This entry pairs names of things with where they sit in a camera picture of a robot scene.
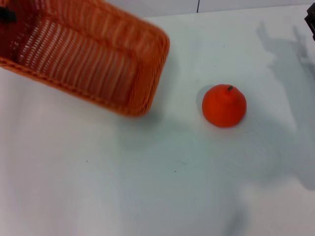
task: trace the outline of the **white wall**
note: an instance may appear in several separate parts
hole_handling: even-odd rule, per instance
[[[196,13],[198,0],[107,0],[139,17]]]
[[[198,0],[106,0],[139,17],[196,13]],[[315,0],[200,0],[199,12],[313,3]]]
[[[199,12],[313,3],[314,0],[200,0]]]

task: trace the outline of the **basket weave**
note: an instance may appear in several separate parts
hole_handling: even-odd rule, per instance
[[[126,116],[145,114],[169,39],[103,0],[0,0],[0,66]]]

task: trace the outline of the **orange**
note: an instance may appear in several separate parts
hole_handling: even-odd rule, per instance
[[[217,85],[204,96],[202,112],[208,122],[218,127],[237,125],[246,113],[244,95],[231,85]]]

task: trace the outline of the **wicker basket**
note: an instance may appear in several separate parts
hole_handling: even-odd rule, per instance
[[[169,39],[103,0],[0,0],[0,66],[126,116],[145,114]]]

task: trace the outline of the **white surface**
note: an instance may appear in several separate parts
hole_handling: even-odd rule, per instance
[[[1,69],[0,235],[314,235],[307,8],[150,18],[171,50],[141,119]],[[221,83],[248,100],[232,129],[198,112]]]
[[[139,17],[196,13],[198,0],[107,0]]]
[[[200,0],[199,12],[245,9],[267,6],[286,6],[313,3],[313,0]]]

